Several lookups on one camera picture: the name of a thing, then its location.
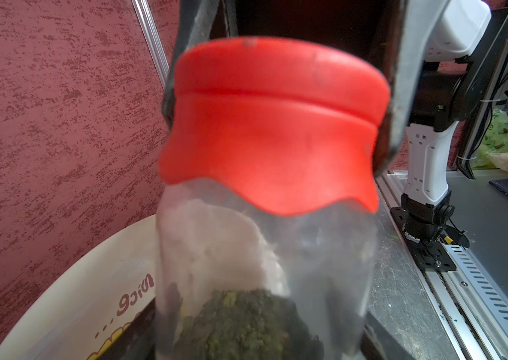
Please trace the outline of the red lid jar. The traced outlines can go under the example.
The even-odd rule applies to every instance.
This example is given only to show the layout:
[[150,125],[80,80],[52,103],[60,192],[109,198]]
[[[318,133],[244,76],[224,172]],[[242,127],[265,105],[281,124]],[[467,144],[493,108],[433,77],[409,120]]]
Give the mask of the red lid jar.
[[158,359],[354,359],[378,250],[385,76],[275,37],[177,61],[158,166]]

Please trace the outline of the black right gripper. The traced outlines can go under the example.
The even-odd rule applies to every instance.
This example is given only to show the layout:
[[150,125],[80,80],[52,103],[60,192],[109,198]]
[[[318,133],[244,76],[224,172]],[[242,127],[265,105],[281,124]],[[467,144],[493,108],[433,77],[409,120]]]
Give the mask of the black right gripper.
[[[189,49],[209,41],[218,0],[180,0],[178,31],[163,94],[173,127],[175,67]],[[373,174],[382,175],[402,146],[423,59],[448,1],[236,1],[238,35],[291,38],[332,47],[380,68],[390,104],[378,131]]]

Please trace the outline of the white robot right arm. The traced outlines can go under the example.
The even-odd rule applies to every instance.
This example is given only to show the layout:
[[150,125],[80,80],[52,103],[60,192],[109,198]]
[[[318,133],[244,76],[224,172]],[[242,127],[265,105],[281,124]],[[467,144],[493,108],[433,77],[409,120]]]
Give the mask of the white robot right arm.
[[308,215],[376,210],[374,178],[409,142],[405,234],[453,213],[445,167],[508,36],[484,1],[181,1],[162,112],[169,185]]

